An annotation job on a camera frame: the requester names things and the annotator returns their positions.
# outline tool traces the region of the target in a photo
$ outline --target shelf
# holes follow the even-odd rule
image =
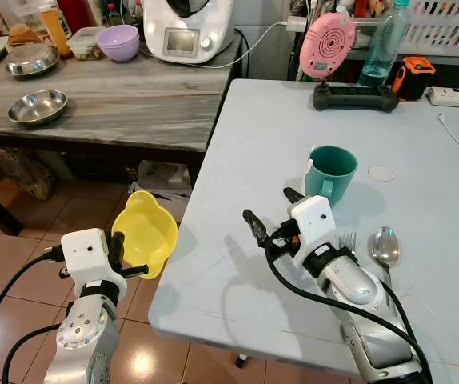
[[[365,60],[365,56],[368,50],[351,50],[347,55],[347,60]],[[397,56],[397,62],[401,62],[403,58],[407,56],[416,56],[415,54],[399,54]],[[443,66],[459,66],[459,57],[454,56],[428,56],[419,55],[427,58],[432,64],[443,65]]]

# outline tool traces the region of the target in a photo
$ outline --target appliance display screen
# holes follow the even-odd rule
[[[196,30],[169,30],[167,37],[167,50],[192,52],[197,43]]]

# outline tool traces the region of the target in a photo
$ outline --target purple bowl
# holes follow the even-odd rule
[[[132,43],[124,46],[100,46],[102,52],[107,58],[114,60],[115,62],[128,62],[135,57],[139,51],[139,39]]]
[[[96,36],[98,46],[119,46],[138,37],[139,31],[134,26],[126,24],[120,26],[111,26],[101,31]]]

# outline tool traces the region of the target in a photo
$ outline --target white wall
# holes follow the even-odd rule
[[[252,46],[274,24],[286,20],[290,0],[235,0],[235,27]],[[293,34],[275,26],[251,53],[250,78],[285,79]]]

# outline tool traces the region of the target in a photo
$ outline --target green mug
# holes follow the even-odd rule
[[[343,197],[356,169],[357,159],[348,150],[337,146],[313,147],[302,189],[309,196],[324,196],[334,206]]]

